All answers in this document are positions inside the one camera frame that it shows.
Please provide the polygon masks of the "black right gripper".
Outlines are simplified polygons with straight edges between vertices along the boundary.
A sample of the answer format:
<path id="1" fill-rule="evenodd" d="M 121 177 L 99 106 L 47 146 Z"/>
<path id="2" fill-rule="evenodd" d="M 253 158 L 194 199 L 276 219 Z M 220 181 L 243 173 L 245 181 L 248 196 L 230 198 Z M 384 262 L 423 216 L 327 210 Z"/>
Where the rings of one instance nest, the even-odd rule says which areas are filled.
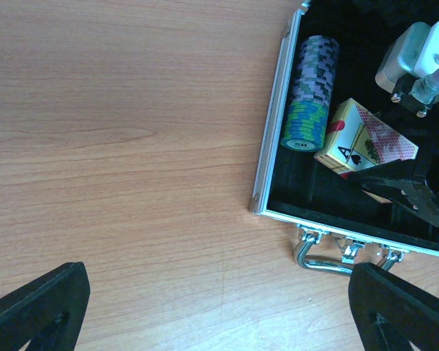
<path id="1" fill-rule="evenodd" d="M 388 49 L 375 76 L 391 101 L 424 119 L 414 158 L 359 172 L 359 186 L 439 227 L 439 21 L 411 25 Z"/>

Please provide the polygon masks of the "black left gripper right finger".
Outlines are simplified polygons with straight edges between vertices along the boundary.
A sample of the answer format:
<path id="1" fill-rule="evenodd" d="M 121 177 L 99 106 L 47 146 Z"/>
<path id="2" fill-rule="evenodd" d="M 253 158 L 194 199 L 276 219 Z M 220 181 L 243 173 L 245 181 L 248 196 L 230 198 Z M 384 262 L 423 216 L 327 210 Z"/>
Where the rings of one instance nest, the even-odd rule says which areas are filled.
<path id="1" fill-rule="evenodd" d="M 354 266 L 350 310 L 365 350 L 439 350 L 439 298 L 372 263 Z"/>

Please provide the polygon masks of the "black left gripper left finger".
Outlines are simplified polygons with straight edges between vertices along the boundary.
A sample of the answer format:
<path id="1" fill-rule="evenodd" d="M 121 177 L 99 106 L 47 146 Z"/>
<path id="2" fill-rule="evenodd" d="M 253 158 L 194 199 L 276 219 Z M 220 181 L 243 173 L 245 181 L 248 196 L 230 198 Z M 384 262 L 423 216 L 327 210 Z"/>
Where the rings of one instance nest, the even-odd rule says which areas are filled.
<path id="1" fill-rule="evenodd" d="M 0 350 L 74 350 L 90 296 L 82 262 L 65 263 L 0 298 Z"/>

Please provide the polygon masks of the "pink playing card deck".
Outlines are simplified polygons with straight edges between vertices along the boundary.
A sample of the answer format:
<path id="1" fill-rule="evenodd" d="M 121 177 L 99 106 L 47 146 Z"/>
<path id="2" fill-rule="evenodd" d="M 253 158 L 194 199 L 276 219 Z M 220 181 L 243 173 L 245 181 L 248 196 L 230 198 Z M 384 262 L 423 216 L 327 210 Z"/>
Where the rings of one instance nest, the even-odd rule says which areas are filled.
<path id="1" fill-rule="evenodd" d="M 397 160 L 415 159 L 419 147 L 354 99 L 339 105 L 314 158 L 343 178 Z"/>

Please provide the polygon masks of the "aluminium poker case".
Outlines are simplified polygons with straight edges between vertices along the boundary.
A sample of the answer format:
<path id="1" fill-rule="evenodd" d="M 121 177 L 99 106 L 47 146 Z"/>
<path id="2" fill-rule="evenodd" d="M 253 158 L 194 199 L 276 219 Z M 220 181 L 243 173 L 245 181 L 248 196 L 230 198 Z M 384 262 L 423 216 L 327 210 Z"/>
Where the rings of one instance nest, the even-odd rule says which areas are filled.
<path id="1" fill-rule="evenodd" d="M 351 98 L 419 147 L 420 137 L 406 130 L 422 127 L 424 119 L 392 102 L 375 76 L 388 49 L 411 25 L 438 21 L 439 1 L 304 1 L 291 15 L 280 37 L 252 210 L 303 230 L 294 252 L 301 267 L 350 275 L 366 244 L 381 247 L 379 265 L 385 270 L 408 252 L 439 257 L 439 227 L 363 190 L 361 170 L 343 178 L 314 158 L 317 151 L 280 144 L 299 47 L 323 35 L 339 43 L 326 131 L 339 105 Z"/>

